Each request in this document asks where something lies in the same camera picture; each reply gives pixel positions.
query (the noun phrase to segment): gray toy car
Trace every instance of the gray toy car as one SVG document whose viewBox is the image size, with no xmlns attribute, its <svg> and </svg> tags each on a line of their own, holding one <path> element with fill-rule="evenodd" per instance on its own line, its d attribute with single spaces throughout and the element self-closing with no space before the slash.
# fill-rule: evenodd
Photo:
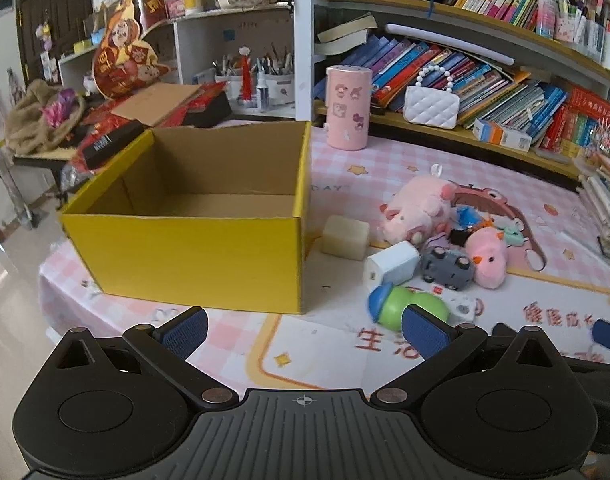
<svg viewBox="0 0 610 480">
<path fill-rule="evenodd" d="M 420 268 L 426 282 L 437 282 L 451 290 L 461 290 L 474 279 L 474 263 L 465 254 L 442 247 L 427 250 Z"/>
</svg>

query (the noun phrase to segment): cream quilted purse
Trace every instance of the cream quilted purse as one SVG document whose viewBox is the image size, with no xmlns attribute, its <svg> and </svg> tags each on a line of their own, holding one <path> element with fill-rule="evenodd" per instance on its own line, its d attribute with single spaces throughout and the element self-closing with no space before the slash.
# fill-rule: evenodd
<svg viewBox="0 0 610 480">
<path fill-rule="evenodd" d="M 447 77 L 447 91 L 425 88 L 423 78 L 435 70 Z M 453 78 L 448 70 L 431 65 L 419 72 L 415 86 L 405 91 L 403 117 L 408 123 L 424 124 L 451 130 L 456 126 L 461 99 L 451 91 Z"/>
</svg>

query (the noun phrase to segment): bag strap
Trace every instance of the bag strap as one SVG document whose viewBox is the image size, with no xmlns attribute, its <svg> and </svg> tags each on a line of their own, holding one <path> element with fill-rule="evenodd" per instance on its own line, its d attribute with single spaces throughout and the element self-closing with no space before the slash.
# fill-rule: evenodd
<svg viewBox="0 0 610 480">
<path fill-rule="evenodd" d="M 432 72 L 441 72 L 445 77 L 447 77 L 447 89 L 445 91 L 448 94 L 451 94 L 452 88 L 454 87 L 454 78 L 451 76 L 449 70 L 445 70 L 442 66 L 438 65 L 428 65 L 422 69 L 416 78 L 416 86 L 423 86 L 423 78 Z"/>
</svg>

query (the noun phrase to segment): plush pig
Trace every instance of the plush pig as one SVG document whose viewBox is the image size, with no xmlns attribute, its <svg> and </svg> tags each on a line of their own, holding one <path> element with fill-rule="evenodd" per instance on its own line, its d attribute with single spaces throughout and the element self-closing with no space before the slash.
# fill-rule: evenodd
<svg viewBox="0 0 610 480">
<path fill-rule="evenodd" d="M 474 282 L 484 288 L 498 288 L 505 281 L 508 246 L 504 232 L 485 227 L 474 232 L 465 242 L 467 256 L 476 264 Z"/>
<path fill-rule="evenodd" d="M 415 246 L 441 232 L 450 232 L 451 200 L 458 186 L 435 176 L 417 176 L 394 199 L 381 206 L 384 238 L 396 245 L 407 240 Z"/>
</svg>

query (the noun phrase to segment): floor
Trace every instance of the floor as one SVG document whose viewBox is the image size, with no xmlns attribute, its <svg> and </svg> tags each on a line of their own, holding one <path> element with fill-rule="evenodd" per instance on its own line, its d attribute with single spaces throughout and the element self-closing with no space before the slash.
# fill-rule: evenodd
<svg viewBox="0 0 610 480">
<path fill-rule="evenodd" d="M 0 480 L 20 480 L 27 467 L 12 434 L 12 417 L 54 343 L 38 309 L 38 266 L 63 238 L 55 202 L 38 229 L 19 228 L 0 247 Z"/>
</svg>

